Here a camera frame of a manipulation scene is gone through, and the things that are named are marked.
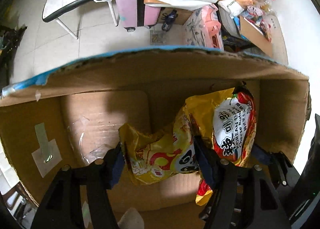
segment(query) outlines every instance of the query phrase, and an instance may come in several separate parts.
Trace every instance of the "black stripe on suitcase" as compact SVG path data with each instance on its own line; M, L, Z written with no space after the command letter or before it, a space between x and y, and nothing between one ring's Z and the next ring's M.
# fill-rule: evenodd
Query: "black stripe on suitcase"
M137 26L144 26L144 0L137 0Z

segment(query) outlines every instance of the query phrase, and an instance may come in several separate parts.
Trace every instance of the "metal bolt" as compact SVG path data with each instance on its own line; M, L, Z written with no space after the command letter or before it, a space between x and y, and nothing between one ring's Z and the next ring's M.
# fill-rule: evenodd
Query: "metal bolt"
M221 159L221 160L220 160L220 163L221 163L222 165L228 165L228 164L229 164L229 161L226 160L226 159Z
M256 171L261 171L262 170L262 168L258 164L254 165L253 167L254 167L254 169Z
M101 165L103 163L103 159L97 159L94 161L96 165Z
M70 168L71 168L70 165L64 165L62 167L62 171L68 171Z

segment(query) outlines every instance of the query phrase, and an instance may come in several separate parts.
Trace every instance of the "pink suitcase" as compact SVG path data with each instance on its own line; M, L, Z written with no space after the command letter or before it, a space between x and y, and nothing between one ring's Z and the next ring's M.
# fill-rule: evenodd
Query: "pink suitcase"
M160 7L145 5L143 0L116 0L120 20L127 32L133 32L135 27L147 28L155 25L160 13Z

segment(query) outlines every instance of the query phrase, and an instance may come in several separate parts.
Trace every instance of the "suitcase wheel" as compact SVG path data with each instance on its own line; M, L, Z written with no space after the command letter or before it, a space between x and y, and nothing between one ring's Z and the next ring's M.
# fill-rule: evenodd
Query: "suitcase wheel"
M136 30L135 27L125 27L125 29L127 30L127 32L134 32Z

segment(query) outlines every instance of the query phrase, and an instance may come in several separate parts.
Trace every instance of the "table leg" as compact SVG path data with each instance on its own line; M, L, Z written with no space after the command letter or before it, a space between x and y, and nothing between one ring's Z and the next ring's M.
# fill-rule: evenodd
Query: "table leg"
M110 8L110 12L111 12L112 18L113 18L113 22L114 22L115 26L118 26L118 21L117 21L117 18L116 18L115 10L113 9L112 1L108 2L108 5L109 5L109 8Z
M56 21L62 26L62 28L69 32L72 37L74 37L76 40L78 39L78 36L75 35L59 18L57 18Z

